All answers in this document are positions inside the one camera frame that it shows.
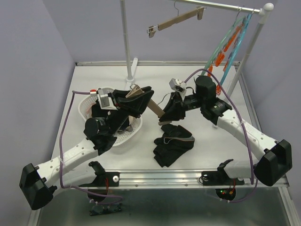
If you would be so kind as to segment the wooden clip hanger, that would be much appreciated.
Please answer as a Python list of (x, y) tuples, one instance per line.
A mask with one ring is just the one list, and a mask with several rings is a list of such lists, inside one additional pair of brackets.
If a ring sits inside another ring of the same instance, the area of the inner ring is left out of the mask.
[(203, 6), (196, 6), (193, 10), (190, 10), (190, 11), (187, 11), (185, 13), (179, 14), (179, 10), (175, 6), (175, 3), (174, 3), (174, 7), (178, 11), (177, 16), (175, 16), (173, 18), (170, 18), (170, 19), (168, 19), (168, 20), (166, 20), (162, 23), (159, 23), (157, 25), (150, 26), (147, 29), (147, 34), (148, 34), (149, 38), (153, 38), (157, 31), (165, 30), (165, 29), (173, 26), (174, 24), (179, 24), (179, 23), (181, 23), (183, 21), (186, 21), (186, 20), (188, 20), (192, 17), (196, 17), (197, 20), (201, 20), (203, 18), (203, 13), (206, 9), (206, 7), (203, 7)]
[[(126, 95), (126, 98), (137, 96), (139, 94), (142, 94), (143, 90), (136, 84), (133, 84), (130, 86), (130, 91)], [(148, 108), (150, 108), (157, 116), (160, 118), (165, 112), (159, 107), (158, 104), (156, 104), (152, 99), (148, 103)], [(170, 124), (171, 121), (167, 122), (158, 122), (159, 126), (163, 126), (165, 124)]]

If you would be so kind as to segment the grey striped underwear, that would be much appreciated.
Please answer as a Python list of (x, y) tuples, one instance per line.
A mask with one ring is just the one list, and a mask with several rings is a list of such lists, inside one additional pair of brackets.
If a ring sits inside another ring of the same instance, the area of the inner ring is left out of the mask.
[(126, 132), (130, 132), (130, 133), (133, 132), (133, 127), (130, 125), (130, 126), (127, 126), (126, 128), (118, 130), (118, 134), (124, 134)]

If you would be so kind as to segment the black shorts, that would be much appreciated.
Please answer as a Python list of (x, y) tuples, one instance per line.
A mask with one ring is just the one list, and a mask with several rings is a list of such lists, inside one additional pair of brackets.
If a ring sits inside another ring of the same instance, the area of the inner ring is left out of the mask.
[[(92, 117), (93, 118), (99, 118), (99, 117), (107, 117), (109, 113), (109, 110), (102, 110), (100, 108), (100, 104), (97, 102), (94, 105), (92, 105)], [(123, 123), (123, 125), (119, 129), (126, 128), (127, 126), (130, 126), (129, 118), (126, 119), (126, 121)]]
[(184, 127), (165, 124), (162, 137), (154, 140), (154, 159), (161, 167), (170, 167), (179, 157), (194, 147), (195, 138)]

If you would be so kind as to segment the blue plastic clip hanger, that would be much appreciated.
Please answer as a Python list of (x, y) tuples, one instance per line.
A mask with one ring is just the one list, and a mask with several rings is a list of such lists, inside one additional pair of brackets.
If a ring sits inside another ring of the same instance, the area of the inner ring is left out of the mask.
[(228, 75), (228, 72), (230, 70), (230, 66), (232, 65), (237, 53), (238, 53), (238, 50), (241, 46), (241, 43), (244, 39), (244, 36), (245, 36), (245, 33), (246, 33), (246, 30), (248, 28), (248, 25), (249, 25), (249, 22), (252, 18), (252, 15), (253, 13), (251, 14), (248, 14), (247, 16), (244, 17), (244, 25), (242, 26), (242, 29), (241, 31), (238, 33), (238, 36), (235, 38), (234, 42), (232, 43), (232, 45), (230, 47), (232, 47), (232, 51), (230, 52), (229, 56), (228, 56), (228, 60), (223, 68), (223, 76), (220, 80), (220, 84), (223, 85), (223, 83), (225, 82), (226, 78), (227, 78), (227, 75)]

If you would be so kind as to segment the green plastic clip hanger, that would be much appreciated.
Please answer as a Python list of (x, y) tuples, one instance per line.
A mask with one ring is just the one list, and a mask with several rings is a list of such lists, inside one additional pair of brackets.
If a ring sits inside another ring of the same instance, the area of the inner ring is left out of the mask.
[(241, 31), (242, 26), (244, 25), (244, 17), (238, 18), (239, 13), (242, 11), (242, 7), (238, 7), (238, 13), (233, 25), (226, 32), (225, 36), (222, 38), (218, 46), (213, 51), (208, 62), (205, 65), (205, 69), (210, 72), (213, 71), (213, 67), (218, 67), (225, 58), (225, 53), (228, 51), (235, 38), (238, 36), (238, 33)]

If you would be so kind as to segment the white underwear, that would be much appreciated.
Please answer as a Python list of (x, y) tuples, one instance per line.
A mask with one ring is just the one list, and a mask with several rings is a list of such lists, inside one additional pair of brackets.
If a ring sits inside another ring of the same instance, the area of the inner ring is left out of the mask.
[(87, 119), (92, 117), (92, 105), (86, 109), (85, 116)]

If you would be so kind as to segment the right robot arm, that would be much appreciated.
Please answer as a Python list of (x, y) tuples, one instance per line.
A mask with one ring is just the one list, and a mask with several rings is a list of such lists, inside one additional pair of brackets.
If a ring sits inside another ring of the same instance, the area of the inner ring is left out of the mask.
[(173, 92), (160, 122), (179, 121), (185, 118), (187, 111), (199, 109), (204, 118), (245, 145), (250, 158), (256, 158), (251, 163), (232, 159), (221, 163), (216, 172), (220, 183), (226, 184), (236, 178), (256, 178), (266, 186), (273, 186), (292, 168), (291, 144), (285, 139), (277, 141), (243, 120), (234, 104), (217, 97), (212, 78), (198, 76), (191, 95), (186, 94), (185, 81), (171, 79), (169, 86)]

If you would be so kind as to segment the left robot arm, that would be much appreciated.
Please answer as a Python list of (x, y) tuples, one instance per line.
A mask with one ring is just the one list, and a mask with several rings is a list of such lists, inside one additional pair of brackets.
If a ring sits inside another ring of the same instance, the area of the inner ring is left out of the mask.
[(82, 191), (75, 181), (64, 183), (63, 177), (86, 161), (109, 151), (116, 140), (118, 130), (129, 117), (140, 118), (147, 109), (154, 90), (150, 86), (141, 91), (92, 89), (83, 95), (96, 97), (96, 106), (106, 110), (104, 117), (90, 117), (85, 120), (84, 138), (68, 151), (63, 151), (63, 135), (59, 137), (59, 155), (47, 162), (23, 167), (19, 187), (30, 208), (39, 210), (45, 207), (62, 189)]

